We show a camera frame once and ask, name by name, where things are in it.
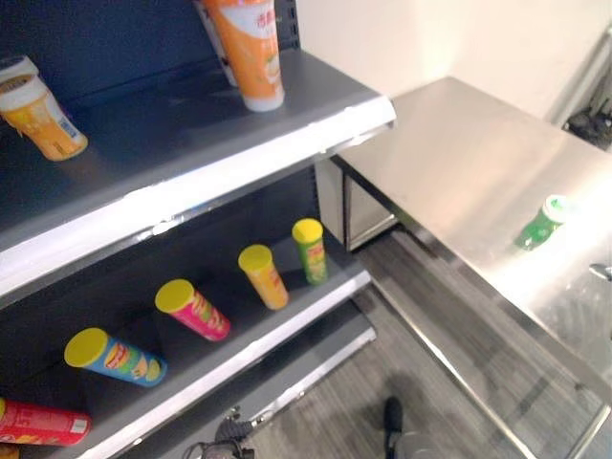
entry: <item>stainless steel table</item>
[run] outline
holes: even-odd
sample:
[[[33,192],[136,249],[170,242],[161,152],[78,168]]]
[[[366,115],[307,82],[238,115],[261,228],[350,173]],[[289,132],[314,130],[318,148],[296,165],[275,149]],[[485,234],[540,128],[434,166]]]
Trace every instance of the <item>stainless steel table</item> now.
[[[597,419],[568,456],[578,457],[612,404],[612,157],[454,78],[394,105],[395,129],[337,157],[345,184],[355,180],[456,257],[599,396]],[[566,195],[574,214],[523,251],[514,239],[550,194]],[[344,213],[350,234],[350,195]]]

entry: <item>green can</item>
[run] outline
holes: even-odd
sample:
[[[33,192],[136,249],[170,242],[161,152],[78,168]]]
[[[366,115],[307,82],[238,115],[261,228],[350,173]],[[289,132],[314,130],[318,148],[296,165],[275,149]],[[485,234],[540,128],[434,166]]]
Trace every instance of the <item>green can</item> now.
[[[524,251],[532,251],[546,242],[568,218],[569,204],[565,196],[553,194],[546,198],[535,218],[520,232],[514,243]]]
[[[299,258],[310,284],[327,280],[327,263],[323,247],[323,226],[314,218],[302,218],[294,224],[292,236],[297,243]]]

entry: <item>dark blue shelf backboard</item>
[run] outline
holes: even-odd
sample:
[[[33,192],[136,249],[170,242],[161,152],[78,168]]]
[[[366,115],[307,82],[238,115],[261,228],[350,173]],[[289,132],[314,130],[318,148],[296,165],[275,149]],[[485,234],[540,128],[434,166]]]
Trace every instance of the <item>dark blue shelf backboard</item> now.
[[[295,0],[276,0],[281,48],[296,47]],[[190,0],[0,2],[0,56],[29,55],[64,103],[218,69]]]

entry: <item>pink chip can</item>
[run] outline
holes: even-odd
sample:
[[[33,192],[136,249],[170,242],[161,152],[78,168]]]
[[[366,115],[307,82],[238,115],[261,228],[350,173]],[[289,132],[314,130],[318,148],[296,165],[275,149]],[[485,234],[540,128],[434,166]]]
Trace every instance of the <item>pink chip can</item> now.
[[[155,305],[197,334],[220,341],[230,332],[230,321],[185,279],[166,282],[155,295]]]

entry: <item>shelf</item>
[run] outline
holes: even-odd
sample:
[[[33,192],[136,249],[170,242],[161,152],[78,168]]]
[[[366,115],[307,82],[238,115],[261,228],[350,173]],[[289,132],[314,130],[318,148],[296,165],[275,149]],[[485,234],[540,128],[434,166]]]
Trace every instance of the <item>shelf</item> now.
[[[222,342],[211,343],[200,338],[152,306],[146,310],[149,311],[146,315],[140,315],[118,331],[113,331],[120,338],[158,352],[168,361],[168,373],[156,387],[138,387],[86,370],[69,368],[63,361],[58,361],[29,380],[3,388],[3,395],[7,398],[73,409],[80,407],[94,420],[92,431],[80,445],[37,448],[35,457],[103,459],[112,456],[258,362],[370,281],[367,271],[327,232],[325,248],[329,279],[322,285],[310,286],[301,270],[294,241],[287,238],[273,245],[274,262],[290,293],[290,303],[277,312],[263,305],[233,259],[227,265],[219,266],[223,278],[229,279],[229,283],[217,283],[216,290],[214,284],[199,288],[213,298],[213,304],[219,306],[232,322],[232,331]],[[147,275],[150,273],[140,272],[140,276]],[[138,283],[138,279],[134,279],[134,284]],[[38,323],[41,336],[33,341],[38,339],[49,345],[66,342],[70,335],[54,337],[61,322],[69,321],[71,327],[83,328],[91,324],[92,318],[88,316],[99,314],[96,304],[89,310],[85,305],[80,312],[75,307],[68,309],[65,316],[58,314],[54,317],[54,326],[47,331]],[[109,309],[106,314],[112,315],[113,312]],[[20,340],[20,335],[15,332],[12,341],[4,337],[2,345],[10,346],[13,342],[17,346]],[[39,347],[33,343],[23,348],[18,358],[23,360],[27,352],[36,352]],[[48,349],[46,355],[56,355],[55,347],[57,344]],[[14,368],[19,361],[5,361],[3,365]]]
[[[346,302],[179,418],[144,438],[120,459],[182,457],[190,445],[212,442],[217,427],[234,406],[240,406],[241,421],[254,420],[263,413],[268,418],[375,337],[376,332],[367,318],[352,302]]]
[[[273,112],[249,112],[222,76],[202,74],[74,112],[90,145],[64,163],[16,133],[1,137],[0,296],[395,119],[388,98],[300,50],[283,52],[281,66],[287,97]]]

